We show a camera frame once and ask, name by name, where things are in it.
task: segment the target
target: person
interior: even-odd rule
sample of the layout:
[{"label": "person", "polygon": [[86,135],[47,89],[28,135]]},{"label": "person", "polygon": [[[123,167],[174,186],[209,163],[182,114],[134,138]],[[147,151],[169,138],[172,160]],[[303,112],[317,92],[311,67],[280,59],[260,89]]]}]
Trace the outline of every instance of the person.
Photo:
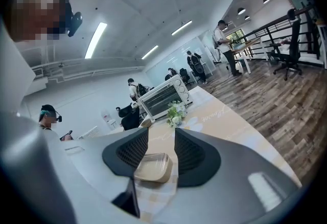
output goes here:
[{"label": "person", "polygon": [[233,76],[238,76],[241,75],[242,73],[240,73],[236,69],[234,55],[231,51],[230,46],[228,45],[230,43],[230,39],[227,39],[225,34],[223,33],[223,30],[225,28],[226,28],[225,21],[220,20],[218,22],[217,28],[215,29],[215,41],[219,45],[218,49],[216,50],[220,50],[225,55],[230,65],[231,73],[233,74]]},{"label": "person", "polygon": [[[56,124],[57,120],[56,110],[49,104],[43,105],[39,116],[39,126],[42,129],[51,130],[52,124]],[[72,139],[70,134],[66,134],[60,140],[67,141]]]},{"label": "person", "polygon": [[170,75],[170,77],[174,77],[175,75],[177,75],[177,72],[174,69],[169,68],[168,69],[168,74]]},{"label": "person", "polygon": [[188,64],[193,70],[195,76],[200,77],[203,84],[207,84],[208,81],[206,79],[204,68],[200,63],[201,56],[196,53],[192,54],[190,51],[188,51],[187,54],[188,54]]},{"label": "person", "polygon": [[71,37],[81,25],[69,0],[8,0],[0,17],[1,111],[16,113],[32,84],[35,73],[20,54],[15,42],[39,40],[43,35]]},{"label": "person", "polygon": [[149,90],[142,84],[135,82],[132,78],[128,79],[129,93],[133,101],[137,101],[141,96],[147,93]]}]

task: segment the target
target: wooden floor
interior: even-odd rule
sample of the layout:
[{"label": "wooden floor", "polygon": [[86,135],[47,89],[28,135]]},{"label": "wooden floor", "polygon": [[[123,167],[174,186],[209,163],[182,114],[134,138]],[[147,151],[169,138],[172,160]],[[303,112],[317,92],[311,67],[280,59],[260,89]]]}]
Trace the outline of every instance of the wooden floor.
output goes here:
[{"label": "wooden floor", "polygon": [[249,65],[251,74],[228,78],[220,64],[201,87],[257,129],[307,183],[327,145],[327,71],[299,65],[303,74],[290,72],[285,81],[285,70],[273,75],[277,67],[265,61]]}]

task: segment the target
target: oven window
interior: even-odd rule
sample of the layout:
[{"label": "oven window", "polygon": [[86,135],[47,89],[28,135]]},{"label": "oven window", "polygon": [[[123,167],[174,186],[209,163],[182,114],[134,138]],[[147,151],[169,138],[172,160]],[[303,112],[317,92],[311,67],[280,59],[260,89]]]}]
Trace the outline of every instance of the oven window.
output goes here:
[{"label": "oven window", "polygon": [[174,86],[167,85],[157,92],[152,98],[143,101],[152,116],[155,116],[165,110],[167,110],[168,104],[172,101],[182,102],[179,94],[176,92]]}]

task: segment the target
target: black railing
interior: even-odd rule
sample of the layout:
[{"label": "black railing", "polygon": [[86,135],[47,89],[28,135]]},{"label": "black railing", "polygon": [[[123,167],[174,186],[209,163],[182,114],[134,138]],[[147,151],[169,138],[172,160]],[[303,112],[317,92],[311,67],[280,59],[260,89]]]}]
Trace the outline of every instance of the black railing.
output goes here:
[{"label": "black railing", "polygon": [[[319,43],[318,43],[319,32],[318,32],[317,26],[313,23],[312,18],[309,15],[309,11],[311,9],[313,9],[313,8],[314,8],[314,6],[309,6],[309,7],[300,9],[300,10],[296,10],[295,15],[300,16],[302,14],[305,14],[306,18],[307,18],[306,21],[301,22],[300,24],[301,25],[307,25],[308,26],[308,31],[301,32],[299,34],[299,35],[306,35],[307,41],[300,42],[299,44],[308,44],[308,50],[301,51],[301,52],[306,52],[306,53],[309,53],[309,54],[316,54],[317,59],[319,59],[319,57],[320,57],[320,50],[319,50],[320,46],[319,46]],[[273,37],[272,34],[274,34],[276,32],[279,32],[279,31],[282,31],[282,30],[291,29],[293,22],[294,21],[290,21],[288,19],[287,15],[285,15],[283,17],[280,17],[280,18],[268,23],[268,24],[265,24],[264,26],[262,26],[262,27],[260,27],[260,28],[258,28],[256,30],[253,30],[252,32],[250,32],[250,33],[244,35],[243,37],[241,37],[240,40],[241,39],[246,40],[247,37],[249,37],[251,35],[256,36],[256,38],[269,36],[268,40],[263,40],[262,42],[263,43],[265,43],[265,42],[275,43],[275,40],[277,40],[277,39],[284,39],[286,37],[292,36],[292,34],[291,34],[292,30],[290,30],[290,34],[286,35],[286,36]],[[273,46],[265,46],[264,48],[274,48],[275,49],[275,47],[273,47]],[[251,55],[257,55],[257,54],[262,54],[262,52],[254,53],[253,51],[261,50],[261,49],[262,49],[261,47],[253,48],[253,46],[252,46],[251,48],[249,48],[249,51],[250,51]]]}]

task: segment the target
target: beige tray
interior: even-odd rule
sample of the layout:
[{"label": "beige tray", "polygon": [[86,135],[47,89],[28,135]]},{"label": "beige tray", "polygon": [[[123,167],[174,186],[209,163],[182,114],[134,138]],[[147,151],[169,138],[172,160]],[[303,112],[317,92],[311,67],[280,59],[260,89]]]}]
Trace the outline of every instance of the beige tray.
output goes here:
[{"label": "beige tray", "polygon": [[169,180],[173,162],[166,153],[145,155],[137,167],[134,177],[141,181],[165,183]]}]

